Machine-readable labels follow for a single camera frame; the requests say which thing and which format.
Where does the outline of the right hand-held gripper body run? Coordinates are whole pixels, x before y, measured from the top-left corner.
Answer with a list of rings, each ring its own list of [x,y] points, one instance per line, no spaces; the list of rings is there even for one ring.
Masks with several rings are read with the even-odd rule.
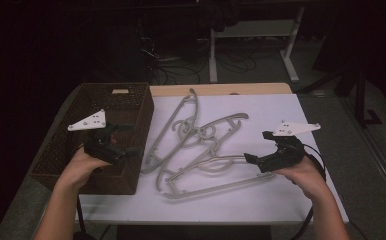
[[[263,161],[259,165],[262,173],[273,172],[275,170],[292,167],[299,164],[307,156],[321,171],[319,161],[304,150],[304,144],[297,138],[298,134],[319,130],[319,124],[296,123],[283,121],[275,130],[270,131],[279,140],[275,142],[277,150],[267,156],[262,157]]]

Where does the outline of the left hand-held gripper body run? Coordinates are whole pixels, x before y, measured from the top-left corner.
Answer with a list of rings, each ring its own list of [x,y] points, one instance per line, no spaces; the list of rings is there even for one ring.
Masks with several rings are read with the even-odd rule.
[[[87,139],[83,142],[84,152],[94,158],[98,158],[112,165],[119,165],[123,161],[123,149],[116,145],[114,133],[120,132],[115,130],[115,125],[106,120],[104,109],[87,116],[86,118],[69,124],[68,131],[88,132]]]

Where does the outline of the grey plastic clothes hanger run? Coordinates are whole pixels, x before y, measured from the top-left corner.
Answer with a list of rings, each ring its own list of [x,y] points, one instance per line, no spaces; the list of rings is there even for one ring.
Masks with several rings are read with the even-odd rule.
[[[193,113],[185,119],[175,120],[186,103],[192,103],[194,105]],[[180,100],[174,112],[170,115],[167,122],[160,130],[159,135],[153,141],[149,150],[145,154],[145,167],[141,170],[143,174],[151,173],[155,169],[167,163],[175,152],[188,140],[189,137],[192,136],[195,130],[198,109],[199,103],[197,93],[193,88],[190,88],[189,94]],[[175,131],[177,133],[178,139],[176,140],[176,145],[166,155],[159,156],[157,155],[158,146],[163,142],[164,136],[169,131]]]
[[[156,178],[156,188],[159,191],[165,190],[163,195],[166,198],[176,200],[271,179],[273,173],[258,173],[253,170],[243,154],[219,153],[225,141],[240,127],[240,123],[234,124],[223,135],[215,134],[214,125],[200,129],[194,135],[194,142],[183,144],[182,148],[193,148],[202,144],[207,148],[191,161],[167,160]]]
[[[161,184],[163,176],[168,176],[166,182],[172,190],[172,193],[169,194],[170,198],[176,199],[186,195],[185,191],[179,193],[173,185],[173,181],[186,172],[197,168],[200,171],[208,173],[218,173],[225,171],[233,164],[235,159],[240,158],[240,155],[217,156],[216,152],[230,136],[241,128],[241,121],[249,118],[246,113],[229,115],[200,127],[195,126],[196,118],[197,116],[194,115],[184,120],[178,120],[171,126],[171,121],[168,121],[147,154],[147,163],[149,163],[151,159],[156,161],[156,164],[153,167],[150,167],[149,170],[154,171],[160,167],[155,182],[158,191],[162,190]],[[159,157],[156,154],[156,149],[169,126],[177,133],[179,141],[168,154],[164,157]],[[168,168],[173,156],[182,148],[195,147],[201,144],[208,144],[208,148],[202,154],[194,158],[188,165],[177,171],[172,171]]]

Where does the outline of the brown woven basket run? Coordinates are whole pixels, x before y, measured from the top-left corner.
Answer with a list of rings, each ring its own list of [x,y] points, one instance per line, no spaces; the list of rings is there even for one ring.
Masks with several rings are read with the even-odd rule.
[[[120,164],[92,174],[81,188],[82,194],[133,195],[136,192],[143,151],[154,112],[154,102],[146,83],[87,83],[77,87],[62,105],[30,169],[30,176],[52,189],[77,147],[88,139],[86,130],[68,126],[104,110],[106,121],[128,131],[113,133],[119,149],[137,153]]]

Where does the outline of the person's right hand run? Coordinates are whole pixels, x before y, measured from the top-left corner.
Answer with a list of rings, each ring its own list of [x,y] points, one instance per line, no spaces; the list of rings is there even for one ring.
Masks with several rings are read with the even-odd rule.
[[[328,187],[323,177],[313,162],[307,157],[304,157],[299,164],[275,170],[275,173],[283,175],[298,185],[305,196],[311,200],[321,200],[328,193]]]

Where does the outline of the person's left hand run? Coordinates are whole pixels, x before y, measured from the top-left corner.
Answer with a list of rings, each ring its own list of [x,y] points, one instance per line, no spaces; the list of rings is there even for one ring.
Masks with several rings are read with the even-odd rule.
[[[55,187],[57,189],[79,191],[87,183],[95,169],[108,166],[110,166],[110,163],[90,156],[81,147],[65,167]]]

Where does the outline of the white table mat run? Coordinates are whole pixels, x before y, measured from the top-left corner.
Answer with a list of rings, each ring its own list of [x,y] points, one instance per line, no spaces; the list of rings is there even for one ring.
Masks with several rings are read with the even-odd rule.
[[[145,154],[160,130],[174,112],[182,97],[157,97],[144,150]],[[275,142],[263,138],[264,131],[275,130],[283,121],[306,123],[298,97],[294,94],[199,96],[195,126],[200,127],[236,113],[246,113],[241,128],[221,147],[221,155],[252,154],[258,157],[272,154]],[[189,117],[194,110],[186,103],[175,120]],[[178,139],[169,131],[158,146],[157,155],[166,155]],[[182,148],[172,158],[191,161],[201,154],[205,144]],[[140,225],[272,225],[299,223],[306,218],[311,202],[302,190],[283,176],[274,175],[268,181],[255,182],[184,199],[168,199],[165,190],[156,189],[160,167],[139,175],[133,195],[84,195],[82,212],[86,221]]]

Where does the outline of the dark metal stand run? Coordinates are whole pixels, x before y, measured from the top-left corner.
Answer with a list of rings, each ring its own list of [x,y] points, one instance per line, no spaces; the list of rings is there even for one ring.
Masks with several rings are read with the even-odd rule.
[[[347,63],[316,82],[295,90],[295,93],[311,93],[336,78],[339,78],[339,82],[334,88],[336,96],[347,97],[352,89],[355,89],[354,116],[359,125],[362,128],[366,128],[368,125],[380,125],[382,121],[376,112],[365,107],[366,76],[365,71],[359,64]]]

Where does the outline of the dark hanging cloth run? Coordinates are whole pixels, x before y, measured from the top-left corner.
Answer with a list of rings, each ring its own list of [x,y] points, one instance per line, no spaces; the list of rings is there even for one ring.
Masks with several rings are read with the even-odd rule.
[[[199,25],[223,32],[239,21],[239,0],[198,0]]]

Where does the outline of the white metal desk frame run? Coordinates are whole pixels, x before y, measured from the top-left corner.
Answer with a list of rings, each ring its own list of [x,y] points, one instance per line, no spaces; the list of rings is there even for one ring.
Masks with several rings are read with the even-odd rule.
[[[218,38],[287,37],[286,46],[280,51],[280,56],[290,81],[297,83],[299,76],[290,59],[290,55],[298,35],[304,11],[305,8],[300,7],[293,19],[239,21],[237,25],[227,27],[223,32],[210,30],[210,55],[208,61],[210,82],[218,82],[215,52],[215,43]]]

